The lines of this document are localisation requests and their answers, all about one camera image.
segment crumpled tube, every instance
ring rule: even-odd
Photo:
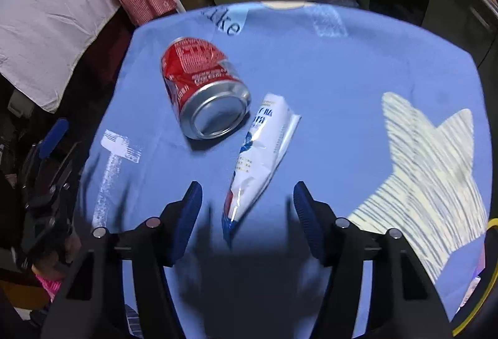
[[[267,94],[263,99],[241,148],[225,200],[222,227],[228,243],[238,221],[270,183],[300,118],[282,96]]]

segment table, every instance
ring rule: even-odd
[[[232,249],[222,208],[249,123],[222,140],[183,137],[160,72],[178,37],[209,40],[228,56],[252,93],[251,115],[269,92],[302,115]],[[337,216],[400,228],[451,318],[475,272],[491,198],[477,70],[449,42],[358,9],[246,3],[155,20],[136,30],[91,147],[78,202],[84,232],[132,229],[192,180],[203,205],[185,256],[166,270],[187,338],[309,336],[330,270],[311,257],[293,209],[300,180]],[[367,263],[355,335],[365,329],[371,273]],[[124,288],[134,307],[129,265]]]

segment cabinet handle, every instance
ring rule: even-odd
[[[469,7],[469,10],[472,15],[479,21],[479,23],[486,29],[488,32],[491,33],[491,26],[487,24],[486,20],[479,14],[479,12],[476,11],[474,7]]]

